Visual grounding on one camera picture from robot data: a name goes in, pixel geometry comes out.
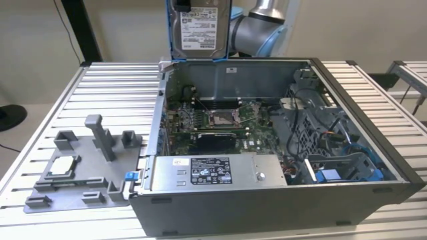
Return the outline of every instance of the aluminum extrusion table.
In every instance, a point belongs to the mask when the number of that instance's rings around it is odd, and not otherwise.
[[[362,110],[397,147],[417,173],[427,181],[427,129],[398,104],[358,65],[324,62],[354,97]],[[135,130],[145,137],[141,164],[150,139],[155,98],[159,87],[157,63],[94,63],[81,67],[53,110],[0,181],[0,236],[7,239],[143,239],[131,206],[26,214],[31,195],[55,150],[61,130],[89,136],[89,114],[102,114],[111,133]],[[264,239],[427,239],[427,188],[405,203],[382,207],[358,226],[278,232],[190,237],[195,240]]]

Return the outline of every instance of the white label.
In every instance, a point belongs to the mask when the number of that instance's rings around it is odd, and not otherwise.
[[[189,158],[174,158],[173,165],[174,166],[189,166],[190,159]]]
[[[226,73],[236,74],[237,72],[238,72],[238,68],[237,67],[228,67]]]
[[[217,48],[217,7],[193,7],[181,13],[181,43],[183,50],[214,50]]]

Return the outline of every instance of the white wall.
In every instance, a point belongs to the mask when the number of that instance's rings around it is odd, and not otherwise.
[[[302,0],[288,56],[356,60],[385,72],[427,61],[427,0]]]
[[[0,0],[0,95],[13,103],[51,103],[78,69],[51,0]]]
[[[165,0],[85,2],[106,61],[157,62],[170,54]],[[234,2],[249,10],[257,0]],[[385,71],[396,59],[427,60],[427,0],[301,4],[288,56],[356,60],[369,72]],[[0,35],[0,100],[54,102],[78,60],[53,0],[0,0]]]

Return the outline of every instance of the hard drive label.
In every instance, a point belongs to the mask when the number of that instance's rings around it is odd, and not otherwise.
[[[217,7],[193,7],[181,13],[181,39],[183,50],[214,50],[219,20]]]
[[[205,157],[191,159],[191,183],[233,184],[233,168],[229,157]]]

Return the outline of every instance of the blue clip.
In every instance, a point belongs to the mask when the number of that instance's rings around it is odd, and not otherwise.
[[[129,171],[125,175],[125,181],[127,182],[137,182],[141,178],[141,172],[138,171]]]

